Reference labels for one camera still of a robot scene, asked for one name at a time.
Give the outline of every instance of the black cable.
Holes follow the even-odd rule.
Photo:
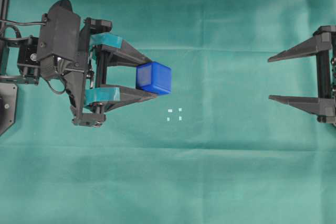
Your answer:
[[[17,28],[16,26],[14,26],[12,24],[6,24],[5,26],[3,26],[0,29],[0,34],[5,35],[5,31],[6,31],[7,28],[12,28],[14,30],[14,32],[15,32],[16,38],[21,38],[21,33],[20,33],[19,28]]]
[[[59,79],[59,80],[60,80],[61,83],[64,85],[64,89],[63,89],[62,91],[58,91],[58,90],[54,89],[54,88],[51,86],[50,81],[45,80],[46,83],[48,84],[48,86],[50,87],[50,89],[52,90],[52,92],[55,93],[55,94],[63,94],[63,93],[65,92],[66,88],[67,88],[67,85],[66,85],[66,83],[65,83],[65,80],[64,80],[64,78],[63,78],[62,76],[60,76],[60,79]]]
[[[23,22],[21,23],[21,22],[6,20],[6,19],[0,19],[0,22],[9,23],[9,24],[13,24],[16,26],[36,26],[36,25],[44,26],[46,24],[45,22]]]

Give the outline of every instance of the teal fabric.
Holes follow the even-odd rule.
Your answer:
[[[111,34],[111,33],[101,33],[91,35],[90,38],[90,48],[96,45],[107,45],[110,47],[121,48],[122,38]]]
[[[10,0],[8,19],[39,20],[56,1]],[[336,129],[268,100],[317,96],[315,59],[267,63],[336,24],[336,0],[71,1],[171,67],[172,94],[95,129],[72,125],[65,94],[20,86],[0,137],[1,223],[336,222]],[[134,80],[133,68],[108,72]]]
[[[119,88],[94,88],[85,91],[85,106],[93,102],[120,101]]]

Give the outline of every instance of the blue cube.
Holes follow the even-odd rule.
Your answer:
[[[137,89],[156,93],[170,94],[172,92],[172,70],[157,62],[137,66]]]

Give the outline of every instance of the gripper jaw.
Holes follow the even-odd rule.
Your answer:
[[[312,97],[283,97],[280,95],[270,95],[269,99],[287,104],[309,114],[317,116],[335,117],[335,100]]]
[[[321,33],[268,59],[268,62],[314,56],[332,49],[331,33]]]
[[[268,62],[316,56],[318,97],[285,97],[270,95],[269,99],[318,116],[321,123],[336,123],[334,90],[331,88],[329,50],[333,49],[334,68],[336,26],[321,26],[313,37],[268,59]]]

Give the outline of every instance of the screw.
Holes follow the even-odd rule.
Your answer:
[[[30,55],[30,59],[31,59],[32,61],[36,61],[36,60],[37,60],[37,54],[31,54],[31,55]]]

